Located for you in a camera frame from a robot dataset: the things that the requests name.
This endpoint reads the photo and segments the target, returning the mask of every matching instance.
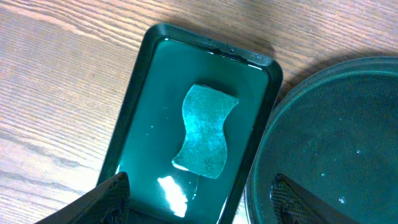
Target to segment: round tray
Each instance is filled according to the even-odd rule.
[[[360,223],[398,220],[398,58],[332,66],[279,103],[248,179],[252,224],[277,223],[276,173]]]

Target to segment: rectangular tray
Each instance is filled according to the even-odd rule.
[[[135,217],[231,223],[281,83],[282,70],[269,57],[168,24],[152,26],[142,41],[97,185],[124,171]],[[171,163],[185,137],[182,101],[193,84],[239,100],[224,123],[228,155],[217,179]],[[168,190],[158,182],[166,177],[173,180]],[[170,188],[176,195],[167,197]],[[181,196],[183,202],[170,200]]]

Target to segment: table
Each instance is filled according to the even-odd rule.
[[[284,71],[279,99],[330,65],[398,52],[396,1],[0,6],[1,223],[36,222],[95,186],[142,37],[158,22],[274,57]]]

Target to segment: sponge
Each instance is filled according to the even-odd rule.
[[[207,86],[193,85],[182,105],[186,135],[173,166],[217,179],[227,157],[223,125],[238,99]]]

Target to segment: wooden surface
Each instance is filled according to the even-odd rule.
[[[281,96],[337,62],[398,52],[397,1],[0,6],[0,223],[36,222],[95,186],[142,36],[155,23],[274,57],[284,71]]]

